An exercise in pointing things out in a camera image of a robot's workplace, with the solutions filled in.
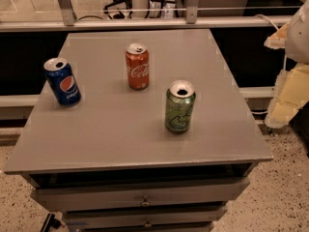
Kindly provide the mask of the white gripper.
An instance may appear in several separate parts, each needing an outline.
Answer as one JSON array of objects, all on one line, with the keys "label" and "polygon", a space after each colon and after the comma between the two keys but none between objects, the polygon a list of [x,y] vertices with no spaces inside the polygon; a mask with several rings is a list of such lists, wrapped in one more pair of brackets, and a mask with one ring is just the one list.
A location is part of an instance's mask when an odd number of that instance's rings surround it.
[{"label": "white gripper", "polygon": [[269,103],[265,124],[280,129],[289,124],[299,109],[309,102],[309,0],[275,33],[267,37],[264,46],[285,47],[288,58],[298,62],[290,71],[277,76],[274,96]]}]

